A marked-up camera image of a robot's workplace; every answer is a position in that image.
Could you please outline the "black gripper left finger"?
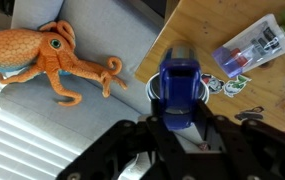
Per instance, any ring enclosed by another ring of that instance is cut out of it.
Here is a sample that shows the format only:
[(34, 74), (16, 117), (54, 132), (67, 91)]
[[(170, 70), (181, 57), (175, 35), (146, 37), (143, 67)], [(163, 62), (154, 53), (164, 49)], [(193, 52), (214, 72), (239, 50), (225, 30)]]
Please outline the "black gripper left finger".
[(158, 152), (156, 130), (165, 130), (161, 120), (120, 120), (69, 163), (56, 180), (116, 180), (142, 152)]

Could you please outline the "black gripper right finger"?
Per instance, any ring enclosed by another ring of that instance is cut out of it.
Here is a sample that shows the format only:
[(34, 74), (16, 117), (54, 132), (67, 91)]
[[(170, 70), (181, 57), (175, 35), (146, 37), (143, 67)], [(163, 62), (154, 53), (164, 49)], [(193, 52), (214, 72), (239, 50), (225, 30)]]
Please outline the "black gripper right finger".
[(198, 100), (195, 124), (209, 149), (227, 158), (238, 178), (285, 180), (285, 132), (255, 119), (240, 125), (223, 115), (214, 115)]

